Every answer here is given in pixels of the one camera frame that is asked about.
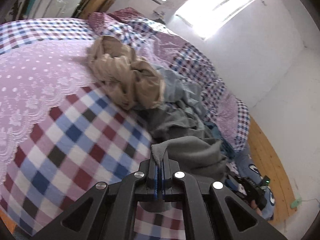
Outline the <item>dark grey sweatshirt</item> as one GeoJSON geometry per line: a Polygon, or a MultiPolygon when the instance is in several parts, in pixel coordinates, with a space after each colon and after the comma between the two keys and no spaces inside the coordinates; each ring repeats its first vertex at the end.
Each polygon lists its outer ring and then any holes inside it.
{"type": "Polygon", "coordinates": [[[191,107],[165,103],[142,110],[139,116],[146,121],[153,138],[151,159],[158,168],[167,154],[183,172],[201,182],[225,181],[227,156],[222,152],[222,140],[210,135],[209,128],[191,107]]]}

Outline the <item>blue patterned pillow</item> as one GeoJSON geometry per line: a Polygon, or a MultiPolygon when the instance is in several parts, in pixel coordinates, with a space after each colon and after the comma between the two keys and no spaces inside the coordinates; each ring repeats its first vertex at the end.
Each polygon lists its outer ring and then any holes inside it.
{"type": "MultiPolygon", "coordinates": [[[[249,144],[247,143],[245,148],[236,154],[235,158],[227,163],[228,168],[240,177],[249,177],[256,184],[262,181],[261,173],[253,162],[249,144]]],[[[268,186],[265,190],[265,198],[267,200],[266,206],[262,209],[262,217],[265,220],[272,221],[274,216],[275,198],[273,192],[268,186]]]]}

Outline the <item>teal blue garment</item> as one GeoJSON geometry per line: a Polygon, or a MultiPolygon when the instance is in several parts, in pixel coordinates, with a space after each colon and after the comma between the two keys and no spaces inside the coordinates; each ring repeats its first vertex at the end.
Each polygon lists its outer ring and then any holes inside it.
{"type": "Polygon", "coordinates": [[[227,156],[229,159],[234,159],[236,152],[231,144],[222,136],[222,133],[213,122],[204,122],[204,124],[210,130],[210,134],[213,138],[221,141],[220,150],[223,155],[227,156]]]}

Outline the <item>plaid and lilac bedspread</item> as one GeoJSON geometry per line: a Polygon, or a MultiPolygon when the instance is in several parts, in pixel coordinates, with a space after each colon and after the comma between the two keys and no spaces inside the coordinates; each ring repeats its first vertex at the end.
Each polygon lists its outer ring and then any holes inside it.
{"type": "Polygon", "coordinates": [[[146,119],[116,106],[91,76],[100,35],[201,86],[204,119],[241,151],[247,106],[203,53],[132,8],[88,20],[39,18],[1,25],[1,209],[34,235],[96,182],[116,183],[148,159],[146,119]]]}

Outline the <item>light grey-green garment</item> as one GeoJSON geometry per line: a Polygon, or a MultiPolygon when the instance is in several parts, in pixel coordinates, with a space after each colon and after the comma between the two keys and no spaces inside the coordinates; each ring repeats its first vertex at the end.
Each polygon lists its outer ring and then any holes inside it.
{"type": "Polygon", "coordinates": [[[151,66],[163,77],[163,102],[175,103],[181,108],[190,107],[200,119],[204,119],[207,109],[202,103],[201,86],[172,69],[156,64],[151,66]]]}

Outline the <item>beige crumpled garment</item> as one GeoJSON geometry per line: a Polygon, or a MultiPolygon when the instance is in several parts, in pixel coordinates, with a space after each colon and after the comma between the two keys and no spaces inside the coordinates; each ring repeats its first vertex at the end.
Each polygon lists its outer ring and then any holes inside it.
{"type": "Polygon", "coordinates": [[[115,37],[101,36],[94,41],[88,49],[88,66],[105,84],[107,96],[127,111],[157,108],[164,101],[163,76],[115,37]]]}

